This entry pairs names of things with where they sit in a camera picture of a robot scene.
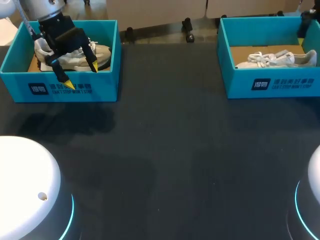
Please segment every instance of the black tabletop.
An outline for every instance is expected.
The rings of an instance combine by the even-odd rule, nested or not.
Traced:
[[[54,155],[83,240],[288,240],[320,100],[228,100],[213,44],[122,51],[115,103],[14,104],[0,83],[0,133]]]

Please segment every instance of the white sneaker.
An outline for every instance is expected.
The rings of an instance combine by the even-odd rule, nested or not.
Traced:
[[[109,47],[98,45],[97,43],[98,42],[96,41],[90,40],[90,47],[97,58],[98,70],[103,70],[110,67],[111,51]],[[52,71],[52,67],[46,65],[45,56],[53,55],[54,52],[51,50],[44,38],[39,38],[34,42],[34,52],[36,58],[38,59],[39,69],[43,72]],[[64,70],[75,70],[79,72],[91,71],[82,47],[59,57],[58,60]]]
[[[287,50],[280,51],[276,54],[265,54],[256,52],[248,56],[248,61],[241,62],[238,69],[255,69],[255,68],[301,68],[316,67],[317,52],[309,51],[307,54],[293,54]]]

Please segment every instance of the small hole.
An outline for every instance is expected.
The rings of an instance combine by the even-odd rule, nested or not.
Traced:
[[[42,201],[47,201],[48,200],[47,194],[45,194],[44,192],[39,192],[38,198],[40,200],[42,200]]]

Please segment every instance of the blue light ring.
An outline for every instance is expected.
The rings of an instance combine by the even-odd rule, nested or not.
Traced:
[[[298,209],[298,203],[297,203],[297,193],[298,193],[298,186],[299,186],[299,183],[300,181],[298,182],[297,186],[296,186],[296,189],[295,189],[295,194],[294,194],[294,202],[295,202],[295,209],[296,209],[296,212],[299,216],[299,219],[302,223],[302,225],[304,226],[304,228],[307,230],[307,232],[315,239],[315,240],[319,240],[311,231],[310,229],[307,227],[307,225],[305,224],[305,222],[303,221],[301,215],[300,215],[300,212],[299,212],[299,209]]]
[[[66,226],[66,229],[64,230],[64,233],[61,235],[61,237],[59,238],[59,240],[62,240],[62,239],[66,236],[66,234],[67,234],[67,232],[68,232],[68,230],[69,230],[69,228],[70,228],[72,219],[73,219],[73,217],[74,217],[75,203],[74,203],[74,196],[72,196],[72,194],[71,194],[71,199],[72,199],[72,211],[71,211],[70,220],[69,220],[68,225]]]

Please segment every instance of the blue cardboard box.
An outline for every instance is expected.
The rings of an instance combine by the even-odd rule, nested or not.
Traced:
[[[317,67],[237,69],[230,47],[299,45],[300,17],[235,17],[220,21],[217,55],[229,99],[320,96],[320,25],[313,21],[302,43],[317,52]]]
[[[30,22],[39,31],[39,23]],[[75,90],[58,82],[54,72],[28,72],[34,56],[34,41],[20,25],[0,68],[0,77],[16,103],[115,102],[121,65],[121,41],[116,20],[74,21],[86,35],[112,49],[110,70],[67,71]]]

